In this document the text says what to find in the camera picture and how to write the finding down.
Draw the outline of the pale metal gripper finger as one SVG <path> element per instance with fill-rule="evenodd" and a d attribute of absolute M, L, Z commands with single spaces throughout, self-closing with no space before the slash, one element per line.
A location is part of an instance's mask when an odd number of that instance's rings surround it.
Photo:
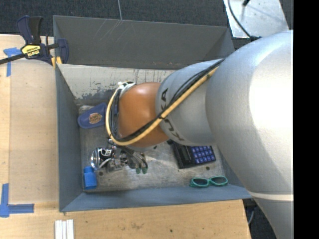
<path fill-rule="evenodd" d="M 102 161 L 96 168 L 95 170 L 98 171 L 99 169 L 101 169 L 103 166 L 105 166 L 109 161 L 111 161 L 112 158 L 106 159 L 104 161 Z"/>

